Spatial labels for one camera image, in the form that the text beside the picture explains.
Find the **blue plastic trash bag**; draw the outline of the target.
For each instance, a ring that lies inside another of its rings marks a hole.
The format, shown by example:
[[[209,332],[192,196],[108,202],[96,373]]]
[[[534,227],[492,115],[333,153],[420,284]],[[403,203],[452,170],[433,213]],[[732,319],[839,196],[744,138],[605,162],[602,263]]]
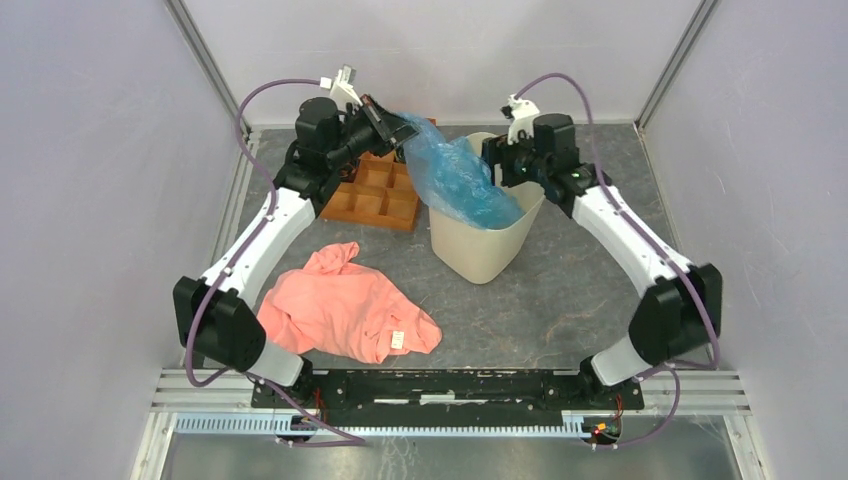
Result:
[[[521,219],[524,210],[493,185],[490,167],[467,138],[448,141],[428,119],[400,117],[417,131],[404,143],[403,155],[414,190],[428,207],[478,229],[504,229]]]

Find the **cream plastic trash bin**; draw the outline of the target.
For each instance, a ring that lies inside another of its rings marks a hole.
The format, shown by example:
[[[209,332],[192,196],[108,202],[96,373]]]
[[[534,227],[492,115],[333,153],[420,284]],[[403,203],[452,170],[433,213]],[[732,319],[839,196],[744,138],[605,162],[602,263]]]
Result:
[[[479,156],[482,142],[491,137],[494,135],[487,132],[465,136]],[[498,188],[517,200],[524,210],[521,219],[504,229],[474,228],[427,206],[434,253],[448,267],[473,284],[492,281],[513,261],[521,250],[544,200],[542,188],[533,183]]]

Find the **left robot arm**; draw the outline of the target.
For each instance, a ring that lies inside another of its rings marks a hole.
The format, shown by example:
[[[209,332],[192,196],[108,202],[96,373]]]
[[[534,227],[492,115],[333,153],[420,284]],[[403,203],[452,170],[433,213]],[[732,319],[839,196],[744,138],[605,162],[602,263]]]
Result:
[[[364,154],[385,156],[418,135],[411,122],[370,96],[340,107],[328,97],[301,104],[295,138],[270,192],[247,229],[199,278],[173,289],[178,336],[186,354],[276,384],[290,407],[306,405],[314,381],[309,363],[275,344],[255,312],[259,292],[285,251],[327,206],[342,171]]]

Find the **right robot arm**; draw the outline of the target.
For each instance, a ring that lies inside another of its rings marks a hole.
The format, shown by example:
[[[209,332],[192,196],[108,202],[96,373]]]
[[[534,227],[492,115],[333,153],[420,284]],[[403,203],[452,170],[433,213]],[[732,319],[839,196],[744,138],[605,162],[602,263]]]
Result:
[[[674,366],[700,347],[712,349],[705,366],[717,367],[721,273],[675,251],[627,205],[598,161],[582,161],[570,116],[515,119],[507,133],[484,140],[481,153],[496,184],[540,186],[605,248],[640,297],[624,336],[581,363],[577,392],[585,405],[606,406],[618,385]]]

